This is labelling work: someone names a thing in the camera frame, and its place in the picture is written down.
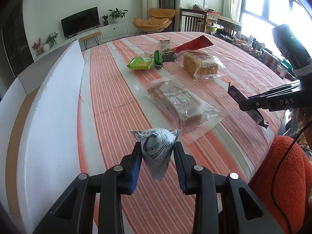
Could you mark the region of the person's right hand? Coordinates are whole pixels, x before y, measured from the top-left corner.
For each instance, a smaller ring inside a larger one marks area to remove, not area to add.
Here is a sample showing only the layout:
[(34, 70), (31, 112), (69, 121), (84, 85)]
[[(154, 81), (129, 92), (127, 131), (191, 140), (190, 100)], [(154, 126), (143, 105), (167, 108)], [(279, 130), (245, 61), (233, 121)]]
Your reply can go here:
[(302, 126), (306, 126), (311, 121), (311, 117), (306, 114), (301, 108), (297, 110), (297, 122)]

